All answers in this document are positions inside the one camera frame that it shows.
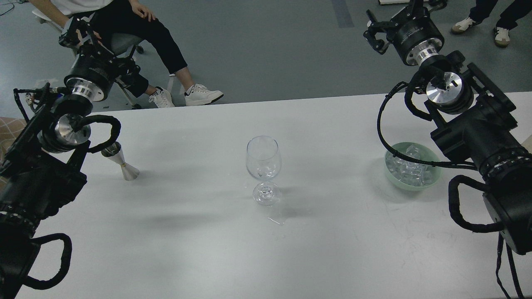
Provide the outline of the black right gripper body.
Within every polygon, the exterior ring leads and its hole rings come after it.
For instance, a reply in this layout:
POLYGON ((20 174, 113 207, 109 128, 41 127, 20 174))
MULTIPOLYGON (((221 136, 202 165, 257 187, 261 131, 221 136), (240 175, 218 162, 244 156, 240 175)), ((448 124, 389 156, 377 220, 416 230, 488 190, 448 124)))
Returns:
POLYGON ((388 30, 387 38, 406 66, 420 64, 418 52, 422 47, 431 46, 439 51, 444 45, 444 37, 431 20, 427 8, 415 8, 412 12, 403 8, 391 18, 391 22, 397 27, 388 30))

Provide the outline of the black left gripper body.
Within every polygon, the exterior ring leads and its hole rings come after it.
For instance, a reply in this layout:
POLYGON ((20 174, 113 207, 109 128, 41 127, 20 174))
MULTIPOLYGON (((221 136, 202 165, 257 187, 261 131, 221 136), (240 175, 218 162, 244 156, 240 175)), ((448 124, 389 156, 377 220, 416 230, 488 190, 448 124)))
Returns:
POLYGON ((85 45, 78 49, 64 84, 72 93, 100 102, 108 98, 115 83, 122 89, 133 85, 139 72, 132 54, 118 57, 105 47, 85 45))

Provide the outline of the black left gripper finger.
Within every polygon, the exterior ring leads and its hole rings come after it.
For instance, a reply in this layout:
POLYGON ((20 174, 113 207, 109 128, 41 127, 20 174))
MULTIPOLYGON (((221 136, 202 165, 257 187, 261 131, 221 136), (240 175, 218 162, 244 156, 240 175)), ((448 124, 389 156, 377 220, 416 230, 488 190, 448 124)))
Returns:
POLYGON ((89 17, 71 17, 61 35, 59 44, 69 49, 77 49, 81 45, 97 45, 97 36, 95 36, 89 17))

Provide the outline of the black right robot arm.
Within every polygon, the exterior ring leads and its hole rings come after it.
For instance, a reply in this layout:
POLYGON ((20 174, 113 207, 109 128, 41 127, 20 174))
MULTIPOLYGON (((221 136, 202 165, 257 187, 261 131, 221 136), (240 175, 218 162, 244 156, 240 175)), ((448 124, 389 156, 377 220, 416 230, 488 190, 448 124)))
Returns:
POLYGON ((483 181, 457 175, 448 184, 450 216, 474 233, 498 233, 497 266, 503 250, 517 297, 524 298, 513 254, 532 249, 531 153, 511 134, 517 127, 511 112, 515 104, 474 63, 462 71, 460 51, 441 55, 444 37, 431 20, 431 12, 445 8, 445 0, 411 0, 389 21, 378 21, 367 10, 363 36, 372 49, 384 54, 393 45, 406 66, 418 71, 399 82, 385 96, 377 116, 377 133, 394 157, 431 167, 476 170, 483 181), (433 121, 431 139, 446 162, 424 161, 402 154, 384 139, 381 121, 388 101, 405 89, 404 101, 416 117, 433 121))

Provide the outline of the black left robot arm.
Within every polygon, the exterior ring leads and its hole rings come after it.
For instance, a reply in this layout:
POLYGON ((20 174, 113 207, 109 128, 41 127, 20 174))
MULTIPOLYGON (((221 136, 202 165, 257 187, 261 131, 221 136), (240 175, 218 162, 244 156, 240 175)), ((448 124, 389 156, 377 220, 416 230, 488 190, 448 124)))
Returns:
POLYGON ((21 108, 27 124, 1 165, 1 176, 7 179, 0 205, 2 299, 15 298, 22 286, 50 289, 68 273, 71 238, 64 233, 35 237, 35 231, 86 185, 87 176, 81 172, 86 155, 117 141, 121 123, 111 116, 93 115, 93 102, 105 100, 114 83, 139 70, 131 58, 118 58, 98 42, 89 17, 70 18, 59 43, 77 50, 64 86, 46 83, 39 89, 13 91, 18 106, 21 93, 33 96, 34 116, 28 118, 21 108), (48 280, 30 277, 41 246, 56 240, 63 242, 58 273, 48 280))

